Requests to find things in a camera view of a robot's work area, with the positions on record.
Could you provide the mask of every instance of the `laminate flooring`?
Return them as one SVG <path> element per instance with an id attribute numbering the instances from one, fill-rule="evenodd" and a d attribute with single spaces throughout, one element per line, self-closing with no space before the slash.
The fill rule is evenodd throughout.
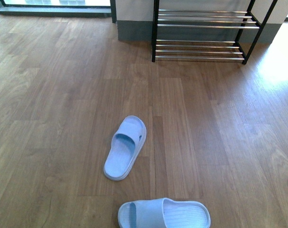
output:
<path id="1" fill-rule="evenodd" d="M 128 115 L 147 139 L 115 182 Z M 288 228 L 288 23 L 244 66 L 152 63 L 111 19 L 0 16 L 0 228 L 117 228 L 123 203 L 162 197 L 212 228 Z"/>

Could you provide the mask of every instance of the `slide sandal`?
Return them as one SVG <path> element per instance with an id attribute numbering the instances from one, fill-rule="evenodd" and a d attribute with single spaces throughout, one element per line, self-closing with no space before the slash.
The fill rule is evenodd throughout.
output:
<path id="1" fill-rule="evenodd" d="M 124 179 L 130 172 L 146 139 L 146 127 L 134 115 L 126 117 L 111 141 L 104 174 L 113 181 Z"/>
<path id="2" fill-rule="evenodd" d="M 206 207 L 196 201 L 169 198 L 138 200 L 123 204 L 118 212 L 120 228 L 209 228 Z"/>

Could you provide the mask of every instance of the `white wall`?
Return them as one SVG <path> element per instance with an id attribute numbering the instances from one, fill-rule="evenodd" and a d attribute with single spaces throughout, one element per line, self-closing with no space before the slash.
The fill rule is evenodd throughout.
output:
<path id="1" fill-rule="evenodd" d="M 250 0 L 160 0 L 161 9 L 246 11 Z M 272 0 L 256 0 L 253 14 L 262 22 Z M 152 21 L 154 0 L 116 0 L 118 20 Z M 288 14 L 288 0 L 278 0 L 270 24 L 282 24 Z"/>

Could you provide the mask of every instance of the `metal shoe rack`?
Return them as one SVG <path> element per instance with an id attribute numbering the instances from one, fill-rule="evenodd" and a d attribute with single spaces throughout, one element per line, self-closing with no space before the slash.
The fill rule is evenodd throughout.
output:
<path id="1" fill-rule="evenodd" d="M 152 34 L 152 61 L 237 61 L 246 64 L 276 3 L 271 6 L 260 23 L 252 14 L 255 0 L 251 0 L 247 11 L 196 11 L 159 9 L 160 0 L 154 0 L 154 19 Z M 234 40 L 167 40 L 158 39 L 158 28 L 193 29 L 238 29 Z M 240 45 L 240 37 L 245 29 L 253 29 L 257 34 L 247 51 Z"/>

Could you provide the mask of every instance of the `gray baseboard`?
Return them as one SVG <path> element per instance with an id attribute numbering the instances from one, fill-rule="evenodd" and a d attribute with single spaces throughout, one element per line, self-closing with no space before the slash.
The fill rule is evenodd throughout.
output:
<path id="1" fill-rule="evenodd" d="M 118 20 L 119 40 L 150 41 L 153 23 L 151 21 Z M 272 43 L 281 24 L 267 24 L 258 40 L 259 43 Z M 210 29 L 210 28 L 159 28 L 158 39 L 173 40 L 206 40 L 231 41 L 237 35 L 237 29 Z M 251 43 L 257 30 L 244 30 L 240 42 Z"/>
<path id="2" fill-rule="evenodd" d="M 8 16 L 108 18 L 111 10 L 95 8 L 2 7 L 0 14 Z"/>

